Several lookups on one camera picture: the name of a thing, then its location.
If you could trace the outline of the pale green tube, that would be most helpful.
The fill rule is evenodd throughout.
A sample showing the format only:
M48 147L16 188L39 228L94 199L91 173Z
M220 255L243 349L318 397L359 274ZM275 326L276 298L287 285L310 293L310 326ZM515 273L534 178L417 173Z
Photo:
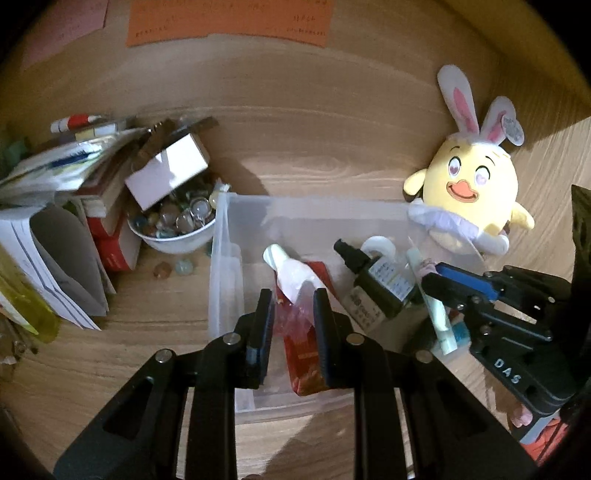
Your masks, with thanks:
M437 275L435 263L426 259L417 247L410 248L406 256L426 304L441 352L443 355L451 354L458 349L458 344L446 307L441 300L428 295L423 286L423 281L429 274Z

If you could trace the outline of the dark green spray bottle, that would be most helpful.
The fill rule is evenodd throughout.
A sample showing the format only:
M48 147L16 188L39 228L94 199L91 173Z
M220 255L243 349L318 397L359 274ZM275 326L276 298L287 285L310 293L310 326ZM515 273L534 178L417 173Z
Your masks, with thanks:
M366 332L397 317L417 291L410 268L396 257L372 255L341 239L334 250L353 273L353 288L342 306Z

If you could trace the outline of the white tape roll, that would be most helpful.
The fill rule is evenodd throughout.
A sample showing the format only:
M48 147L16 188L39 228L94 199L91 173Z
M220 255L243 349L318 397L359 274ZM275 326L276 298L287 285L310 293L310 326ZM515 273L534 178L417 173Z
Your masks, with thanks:
M394 242L385 236L372 236L363 242L361 250L370 257L383 256L391 260L397 257Z

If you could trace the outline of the red tea packet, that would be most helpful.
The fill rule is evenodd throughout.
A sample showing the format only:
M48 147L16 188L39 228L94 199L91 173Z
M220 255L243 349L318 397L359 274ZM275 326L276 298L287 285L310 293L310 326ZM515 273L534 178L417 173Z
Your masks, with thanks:
M294 393L305 397L329 389L322 377L314 318L301 312L287 299L280 290L279 280L276 280L273 335L283 339L290 386Z

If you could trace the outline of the yellow chick plush toy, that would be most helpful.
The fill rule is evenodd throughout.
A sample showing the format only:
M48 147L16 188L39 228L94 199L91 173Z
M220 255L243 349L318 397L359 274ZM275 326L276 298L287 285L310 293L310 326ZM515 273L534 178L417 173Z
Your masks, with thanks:
M441 67L437 81L458 131L428 167L405 180L404 194L412 199L409 217L450 251L461 252L470 243L482 254L503 256L510 226L535 226L517 202L517 173L502 147L504 141L515 146L525 141L514 104L505 96L495 98L479 122L470 82L458 66Z

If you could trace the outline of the clear plastic storage bin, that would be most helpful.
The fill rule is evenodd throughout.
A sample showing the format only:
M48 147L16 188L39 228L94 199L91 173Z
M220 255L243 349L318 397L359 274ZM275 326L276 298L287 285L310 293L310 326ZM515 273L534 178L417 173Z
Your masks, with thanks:
M353 288L353 273L332 248L339 239L360 248L370 237L384 236L393 241L397 259L405 263L407 251L416 247L423 259L484 272L483 258L470 243L460 247L461 253L446 250L430 232L409 219L408 207L401 202L359 199L223 194L213 225L209 337L228 333L235 329L239 316L255 311L261 289L274 292L274 271L263 261L263 251L273 244L283 247L291 258L324 263L339 299ZM401 352L426 316L424 305L408 306L369 336L385 349ZM263 386L235 390L239 423L311 415L344 407L353 400L344 390L304 397L294 393L283 339L273 337Z

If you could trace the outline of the white folded paper box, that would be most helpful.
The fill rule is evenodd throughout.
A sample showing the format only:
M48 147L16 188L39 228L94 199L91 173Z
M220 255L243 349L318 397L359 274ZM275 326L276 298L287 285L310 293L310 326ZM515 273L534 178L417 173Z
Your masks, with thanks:
M75 210L48 205L3 208L1 246L58 317L98 331L115 292L87 224Z

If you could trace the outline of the white bowl of beads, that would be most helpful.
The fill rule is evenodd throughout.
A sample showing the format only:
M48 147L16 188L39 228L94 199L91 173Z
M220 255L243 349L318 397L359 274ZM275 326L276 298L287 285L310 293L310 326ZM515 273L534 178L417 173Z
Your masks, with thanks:
M127 219L131 232L150 248L170 255L189 254L211 243L223 182L178 187L146 211Z

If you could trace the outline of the stack of books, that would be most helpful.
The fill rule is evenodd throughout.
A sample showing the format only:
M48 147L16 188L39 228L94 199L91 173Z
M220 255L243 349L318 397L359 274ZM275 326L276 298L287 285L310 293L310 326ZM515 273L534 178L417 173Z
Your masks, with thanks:
M147 128L131 128L63 144L21 161L1 180L1 204L43 206L75 194L126 147L137 144Z

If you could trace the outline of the small white cardboard box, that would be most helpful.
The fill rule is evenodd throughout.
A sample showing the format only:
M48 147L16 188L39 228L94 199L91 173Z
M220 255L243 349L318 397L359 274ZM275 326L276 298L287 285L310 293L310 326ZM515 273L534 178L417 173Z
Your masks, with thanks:
M131 163L125 185L145 211L174 189L204 172L211 161L200 134L218 125L213 117L180 125L165 119L150 129L150 135Z

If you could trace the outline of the orange sticky note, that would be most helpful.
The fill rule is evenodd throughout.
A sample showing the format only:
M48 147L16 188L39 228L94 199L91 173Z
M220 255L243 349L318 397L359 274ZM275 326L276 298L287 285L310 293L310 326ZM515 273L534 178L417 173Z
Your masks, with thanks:
M333 8L332 1L133 1L126 45L224 34L324 47Z

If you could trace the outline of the red white marker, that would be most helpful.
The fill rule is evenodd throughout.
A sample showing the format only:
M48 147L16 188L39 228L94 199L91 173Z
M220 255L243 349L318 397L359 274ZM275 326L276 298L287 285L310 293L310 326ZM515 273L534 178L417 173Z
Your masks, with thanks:
M59 120L55 120L54 122L52 122L50 125L50 132L52 134L60 134L69 131L74 131L106 119L106 116L96 114L70 115L68 117L61 118Z

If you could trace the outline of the pink sticky note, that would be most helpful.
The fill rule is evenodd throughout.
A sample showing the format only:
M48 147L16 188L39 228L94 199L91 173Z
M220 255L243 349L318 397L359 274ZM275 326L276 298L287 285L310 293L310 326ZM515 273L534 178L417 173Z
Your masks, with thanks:
M25 38L21 69L46 61L67 45L104 27L108 0L57 1Z

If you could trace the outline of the pink paw keychain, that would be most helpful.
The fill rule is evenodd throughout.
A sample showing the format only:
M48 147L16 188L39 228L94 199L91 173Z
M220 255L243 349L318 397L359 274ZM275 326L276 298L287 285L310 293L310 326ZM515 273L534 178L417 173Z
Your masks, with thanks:
M508 414L512 429L520 429L529 426L533 421L533 413L523 404L516 404Z

